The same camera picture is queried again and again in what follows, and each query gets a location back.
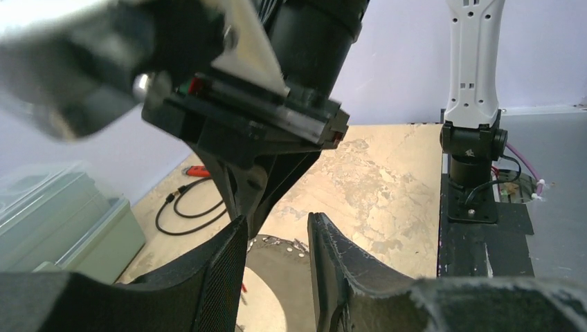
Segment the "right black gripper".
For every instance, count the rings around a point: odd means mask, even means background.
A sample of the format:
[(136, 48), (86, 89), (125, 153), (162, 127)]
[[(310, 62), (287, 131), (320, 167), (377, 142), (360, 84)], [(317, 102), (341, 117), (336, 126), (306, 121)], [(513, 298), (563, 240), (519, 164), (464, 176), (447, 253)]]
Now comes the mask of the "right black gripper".
[(338, 147), (350, 118), (318, 91), (293, 85), (279, 96), (216, 69), (178, 87), (165, 71), (142, 74), (141, 102), (144, 121), (198, 155), (249, 239), (320, 151)]

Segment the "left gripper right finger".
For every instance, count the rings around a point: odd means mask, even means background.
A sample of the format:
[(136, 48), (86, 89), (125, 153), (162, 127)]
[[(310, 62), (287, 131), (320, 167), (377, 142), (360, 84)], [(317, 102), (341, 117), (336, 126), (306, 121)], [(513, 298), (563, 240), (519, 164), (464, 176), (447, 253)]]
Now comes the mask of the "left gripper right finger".
[(413, 279), (307, 220), (318, 331), (585, 331), (586, 288), (533, 277)]

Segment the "metal keyring with keys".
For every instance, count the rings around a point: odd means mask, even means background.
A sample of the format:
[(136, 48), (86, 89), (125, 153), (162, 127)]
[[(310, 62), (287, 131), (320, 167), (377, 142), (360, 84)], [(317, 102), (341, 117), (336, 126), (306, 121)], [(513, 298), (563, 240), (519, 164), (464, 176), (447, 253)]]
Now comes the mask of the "metal keyring with keys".
[(247, 252), (260, 248), (276, 248), (300, 258), (305, 258), (309, 255), (309, 245), (297, 238), (290, 240), (268, 234), (259, 234), (248, 242)]

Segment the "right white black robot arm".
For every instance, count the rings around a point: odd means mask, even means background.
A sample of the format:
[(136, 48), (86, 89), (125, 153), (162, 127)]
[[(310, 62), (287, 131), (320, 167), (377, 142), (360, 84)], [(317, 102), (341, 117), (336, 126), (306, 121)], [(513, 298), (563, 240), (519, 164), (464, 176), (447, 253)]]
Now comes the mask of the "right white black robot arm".
[[(149, 123), (187, 143), (249, 236), (318, 160), (349, 115), (330, 93), (367, 1), (181, 1), (163, 34), (170, 61), (138, 76)], [(451, 72), (440, 144), (462, 210), (480, 207), (505, 149), (496, 93), (502, 1), (449, 1)]]

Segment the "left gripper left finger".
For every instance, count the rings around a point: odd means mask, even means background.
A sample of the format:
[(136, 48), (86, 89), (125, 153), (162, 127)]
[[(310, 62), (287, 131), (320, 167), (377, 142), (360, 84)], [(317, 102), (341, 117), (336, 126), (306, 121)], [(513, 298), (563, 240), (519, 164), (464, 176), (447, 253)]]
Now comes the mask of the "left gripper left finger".
[(2, 331), (234, 331), (248, 243), (238, 217), (128, 284), (80, 273), (1, 275)]

